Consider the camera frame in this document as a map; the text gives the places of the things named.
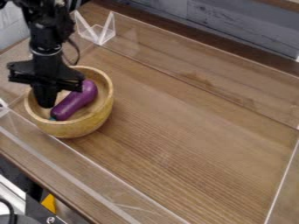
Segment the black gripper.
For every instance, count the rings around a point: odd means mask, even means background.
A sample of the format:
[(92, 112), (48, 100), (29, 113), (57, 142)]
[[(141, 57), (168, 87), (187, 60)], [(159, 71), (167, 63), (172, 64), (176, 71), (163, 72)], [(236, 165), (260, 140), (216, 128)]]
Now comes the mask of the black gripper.
[(7, 69), (8, 80), (32, 86), (35, 99), (45, 109), (53, 107), (59, 91), (81, 91), (85, 77), (81, 72), (67, 66), (61, 52), (35, 53), (29, 60), (9, 62)]

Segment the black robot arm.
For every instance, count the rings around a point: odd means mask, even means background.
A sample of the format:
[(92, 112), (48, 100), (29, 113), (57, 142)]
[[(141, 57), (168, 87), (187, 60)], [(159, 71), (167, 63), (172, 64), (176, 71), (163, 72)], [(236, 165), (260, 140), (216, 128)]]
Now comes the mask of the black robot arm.
[(32, 58), (7, 64), (8, 80), (29, 85), (39, 105), (49, 109), (59, 92), (80, 92), (85, 79), (83, 73), (63, 61), (61, 47), (65, 42), (69, 42), (80, 55), (80, 49), (71, 40), (75, 21), (69, 14), (68, 0), (0, 0), (0, 10), (9, 2), (21, 9), (29, 28)]

